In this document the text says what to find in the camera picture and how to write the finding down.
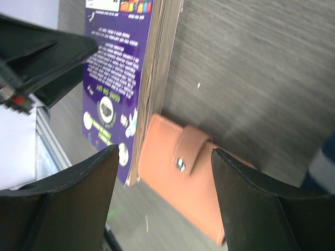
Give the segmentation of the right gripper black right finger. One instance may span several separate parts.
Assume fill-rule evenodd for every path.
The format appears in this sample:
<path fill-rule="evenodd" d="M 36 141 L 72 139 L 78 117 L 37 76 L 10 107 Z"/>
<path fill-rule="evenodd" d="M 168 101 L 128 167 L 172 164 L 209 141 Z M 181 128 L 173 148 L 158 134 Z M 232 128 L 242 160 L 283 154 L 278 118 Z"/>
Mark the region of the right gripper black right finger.
<path fill-rule="evenodd" d="M 253 169 L 221 149 L 211 167 L 229 250 L 334 250 L 334 196 Z"/>

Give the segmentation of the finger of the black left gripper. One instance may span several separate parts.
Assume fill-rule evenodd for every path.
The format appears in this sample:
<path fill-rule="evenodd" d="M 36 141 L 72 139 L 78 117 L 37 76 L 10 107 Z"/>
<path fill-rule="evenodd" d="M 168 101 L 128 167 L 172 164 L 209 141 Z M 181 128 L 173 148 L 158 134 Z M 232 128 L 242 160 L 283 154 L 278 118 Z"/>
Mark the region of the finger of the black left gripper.
<path fill-rule="evenodd" d="M 1 15 L 1 104 L 51 108 L 83 80 L 94 39 Z"/>

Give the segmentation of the purple paperback book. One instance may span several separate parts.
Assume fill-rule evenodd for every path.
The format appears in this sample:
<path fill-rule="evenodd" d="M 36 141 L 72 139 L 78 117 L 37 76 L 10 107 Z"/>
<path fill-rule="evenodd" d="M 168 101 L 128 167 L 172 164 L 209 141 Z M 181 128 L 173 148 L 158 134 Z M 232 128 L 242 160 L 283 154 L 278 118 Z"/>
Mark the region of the purple paperback book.
<path fill-rule="evenodd" d="M 87 1 L 85 34 L 98 51 L 84 65 L 82 133 L 101 150 L 119 146 L 117 176 L 138 180 L 150 117 L 162 109 L 183 1 Z"/>

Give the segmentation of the blue student backpack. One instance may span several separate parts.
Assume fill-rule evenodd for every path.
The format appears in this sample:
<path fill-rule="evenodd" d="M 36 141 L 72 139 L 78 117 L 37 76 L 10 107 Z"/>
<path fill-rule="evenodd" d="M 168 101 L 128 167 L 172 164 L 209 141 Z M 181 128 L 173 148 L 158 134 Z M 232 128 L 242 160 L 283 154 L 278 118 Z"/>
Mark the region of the blue student backpack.
<path fill-rule="evenodd" d="M 325 139 L 312 159 L 300 187 L 319 194 L 334 195 L 334 132 Z"/>

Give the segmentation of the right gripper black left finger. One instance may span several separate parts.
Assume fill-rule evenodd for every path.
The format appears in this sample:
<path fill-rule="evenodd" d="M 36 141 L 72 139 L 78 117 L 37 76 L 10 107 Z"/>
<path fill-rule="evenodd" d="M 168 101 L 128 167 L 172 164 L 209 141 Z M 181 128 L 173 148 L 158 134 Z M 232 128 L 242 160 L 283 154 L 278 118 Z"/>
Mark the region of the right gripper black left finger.
<path fill-rule="evenodd" d="M 1 191 L 1 250 L 99 250 L 119 147 L 17 190 Z"/>

